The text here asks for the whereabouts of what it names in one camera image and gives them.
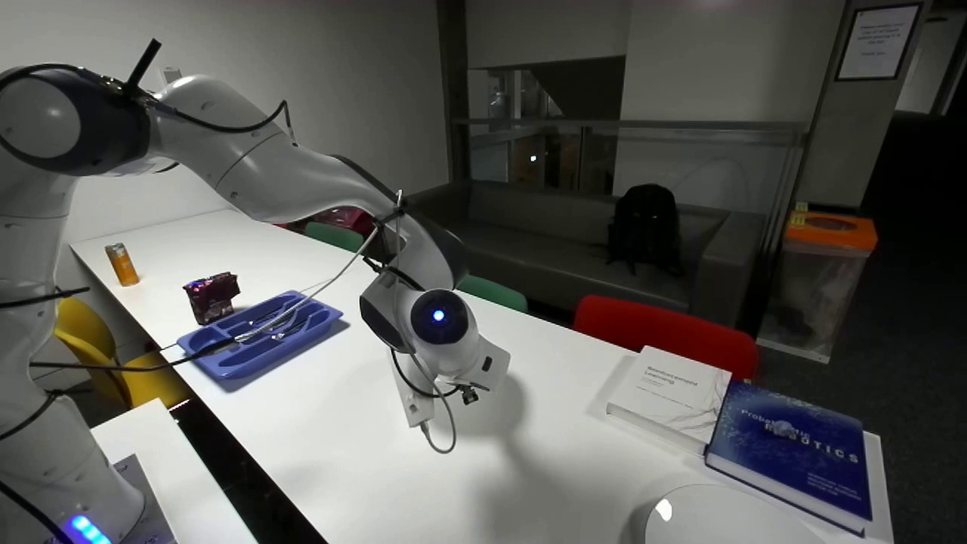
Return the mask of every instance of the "chair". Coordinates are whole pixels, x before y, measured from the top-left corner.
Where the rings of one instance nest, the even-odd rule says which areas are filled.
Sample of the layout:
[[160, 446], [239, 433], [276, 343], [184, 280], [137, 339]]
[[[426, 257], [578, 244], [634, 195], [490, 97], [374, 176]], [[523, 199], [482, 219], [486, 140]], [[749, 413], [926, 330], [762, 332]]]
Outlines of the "chair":
[[[53, 334], [85, 364], [115, 364], [117, 343], [102, 316], [82, 300], [70, 296], [56, 302]], [[125, 367], [166, 364], [160, 354], [142, 354], [125, 363]], [[91, 367], [95, 389], [127, 407], [160, 398], [166, 407], [179, 407], [189, 398], [186, 383], [173, 370], [96, 370]]]
[[335, 248], [344, 248], [344, 250], [361, 250], [362, 240], [366, 240], [356, 229], [344, 229], [344, 227], [323, 224], [323, 219], [309, 219], [301, 227], [301, 232], [309, 238], [317, 238], [317, 240], [326, 240], [326, 244], [335, 244]]
[[683, 354], [728, 367], [735, 378], [759, 373], [759, 348], [753, 334], [683, 311], [614, 296], [583, 296], [574, 311], [574, 330], [629, 349], [654, 343], [660, 349]]
[[481, 300], [490, 300], [490, 302], [505, 306], [505, 309], [518, 309], [518, 311], [527, 315], [527, 296], [520, 289], [510, 289], [507, 283], [498, 283], [498, 280], [490, 280], [490, 278], [481, 278], [481, 274], [462, 274], [456, 280], [456, 289], [481, 296]]

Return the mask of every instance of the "trash bin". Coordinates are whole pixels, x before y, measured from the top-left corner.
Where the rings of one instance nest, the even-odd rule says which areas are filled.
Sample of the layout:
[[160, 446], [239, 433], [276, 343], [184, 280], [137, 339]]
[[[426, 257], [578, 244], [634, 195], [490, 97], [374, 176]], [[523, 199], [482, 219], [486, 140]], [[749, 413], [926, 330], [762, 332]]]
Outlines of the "trash bin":
[[791, 211], [759, 343], [828, 363], [872, 248], [868, 217]]

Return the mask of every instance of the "bag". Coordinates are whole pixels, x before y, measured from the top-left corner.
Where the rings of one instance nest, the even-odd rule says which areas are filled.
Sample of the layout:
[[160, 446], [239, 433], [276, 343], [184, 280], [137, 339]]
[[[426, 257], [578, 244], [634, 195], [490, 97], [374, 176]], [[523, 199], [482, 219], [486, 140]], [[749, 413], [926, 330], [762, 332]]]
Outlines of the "bag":
[[663, 271], [683, 274], [681, 224], [673, 193], [663, 185], [634, 185], [614, 205], [608, 224], [608, 264], [654, 264]]

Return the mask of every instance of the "red chair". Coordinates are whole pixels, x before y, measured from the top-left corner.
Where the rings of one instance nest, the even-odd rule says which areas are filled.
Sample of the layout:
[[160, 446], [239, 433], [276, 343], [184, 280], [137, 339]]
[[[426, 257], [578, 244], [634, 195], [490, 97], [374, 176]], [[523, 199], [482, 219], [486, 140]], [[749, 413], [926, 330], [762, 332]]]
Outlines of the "red chair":
[[574, 330], [629, 349], [654, 343], [660, 349], [683, 354], [728, 367], [735, 378], [759, 373], [759, 343], [753, 334], [683, 311], [614, 296], [583, 296], [574, 311]]

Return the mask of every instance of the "framed picture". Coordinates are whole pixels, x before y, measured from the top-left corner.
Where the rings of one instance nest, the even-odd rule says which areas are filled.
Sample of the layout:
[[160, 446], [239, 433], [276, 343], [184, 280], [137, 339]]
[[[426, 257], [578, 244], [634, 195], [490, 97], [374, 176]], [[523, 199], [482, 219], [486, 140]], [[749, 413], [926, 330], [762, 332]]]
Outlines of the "framed picture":
[[918, 3], [855, 10], [841, 82], [896, 78]]

